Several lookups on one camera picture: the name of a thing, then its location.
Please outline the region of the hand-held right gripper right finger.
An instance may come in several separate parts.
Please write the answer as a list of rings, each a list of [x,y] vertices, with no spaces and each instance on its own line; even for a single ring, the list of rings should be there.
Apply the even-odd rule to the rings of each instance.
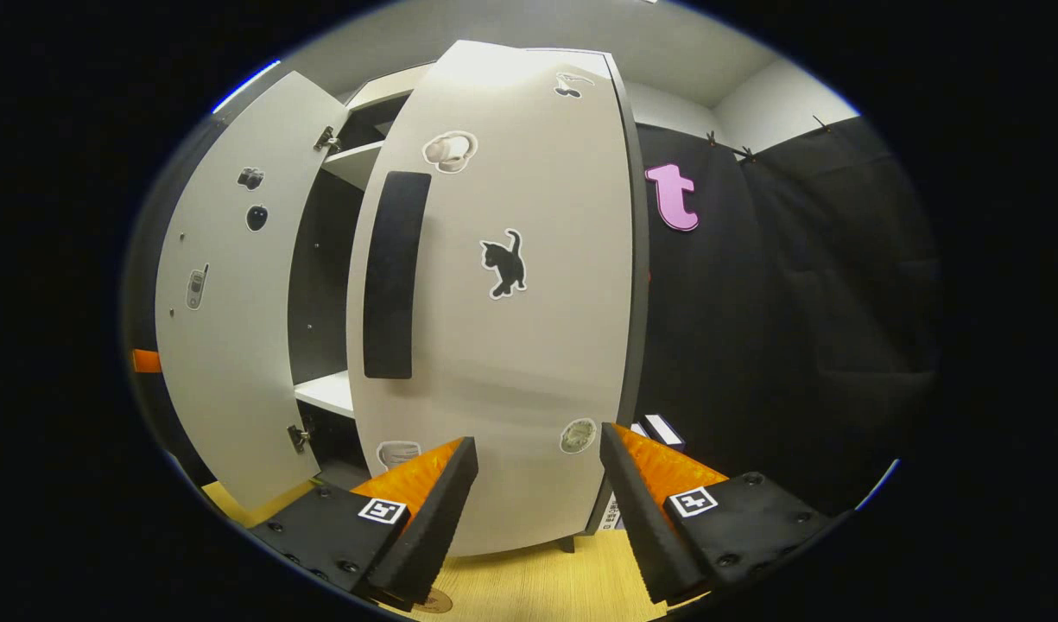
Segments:
[[[599,457],[655,603],[749,589],[849,520],[764,473],[727,477],[615,422],[601,425]]]

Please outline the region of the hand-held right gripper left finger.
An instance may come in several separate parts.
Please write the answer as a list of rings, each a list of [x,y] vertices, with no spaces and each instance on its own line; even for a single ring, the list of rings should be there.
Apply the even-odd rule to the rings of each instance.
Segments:
[[[250,531],[339,591],[411,610],[428,599],[477,475],[476,441],[462,436],[350,491],[316,484]]]

